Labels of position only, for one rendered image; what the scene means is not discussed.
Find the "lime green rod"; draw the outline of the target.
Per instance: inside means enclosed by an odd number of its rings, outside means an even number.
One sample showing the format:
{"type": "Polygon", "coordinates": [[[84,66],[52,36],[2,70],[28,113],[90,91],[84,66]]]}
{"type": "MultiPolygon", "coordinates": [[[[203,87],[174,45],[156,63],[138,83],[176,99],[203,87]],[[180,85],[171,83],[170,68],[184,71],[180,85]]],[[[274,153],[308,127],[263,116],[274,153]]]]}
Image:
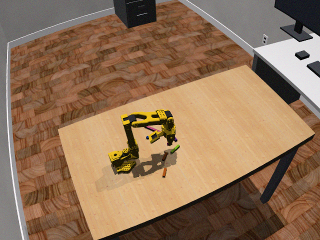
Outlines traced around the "lime green rod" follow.
{"type": "Polygon", "coordinates": [[[180,147],[180,145],[178,144],[174,149],[172,149],[172,150],[170,151],[170,153],[173,154],[179,147],[180,147]]]}

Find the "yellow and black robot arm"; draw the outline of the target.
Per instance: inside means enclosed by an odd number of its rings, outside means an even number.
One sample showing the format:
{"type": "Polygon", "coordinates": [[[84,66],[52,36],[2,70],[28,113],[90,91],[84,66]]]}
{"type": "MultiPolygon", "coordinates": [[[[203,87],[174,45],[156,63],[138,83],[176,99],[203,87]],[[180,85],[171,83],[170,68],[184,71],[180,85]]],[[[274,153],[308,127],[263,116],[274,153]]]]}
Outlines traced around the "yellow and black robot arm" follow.
{"type": "Polygon", "coordinates": [[[174,128],[175,125],[173,116],[168,109],[157,109],[153,112],[133,112],[129,116],[127,114],[123,114],[120,117],[128,140],[126,142],[128,144],[128,148],[125,148],[122,151],[113,151],[109,153],[118,174],[130,173],[130,171],[137,165],[136,161],[130,160],[136,160],[139,158],[139,147],[136,139],[134,138],[131,127],[141,128],[154,125],[164,125],[166,129],[171,129],[174,128]],[[137,119],[143,120],[137,121],[137,119]]]}

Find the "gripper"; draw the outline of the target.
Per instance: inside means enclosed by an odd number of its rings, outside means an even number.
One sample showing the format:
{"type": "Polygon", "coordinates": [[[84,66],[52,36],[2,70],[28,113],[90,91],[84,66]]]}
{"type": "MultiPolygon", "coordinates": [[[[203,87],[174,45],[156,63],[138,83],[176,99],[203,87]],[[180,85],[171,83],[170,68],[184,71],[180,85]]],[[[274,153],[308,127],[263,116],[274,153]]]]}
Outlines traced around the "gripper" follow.
{"type": "Polygon", "coordinates": [[[175,140],[175,135],[176,135],[176,125],[174,125],[173,128],[166,129],[164,125],[161,125],[161,131],[154,131],[151,133],[149,137],[150,143],[154,143],[155,141],[159,140],[160,137],[164,136],[167,139],[168,145],[171,146],[173,141],[175,140]]]}

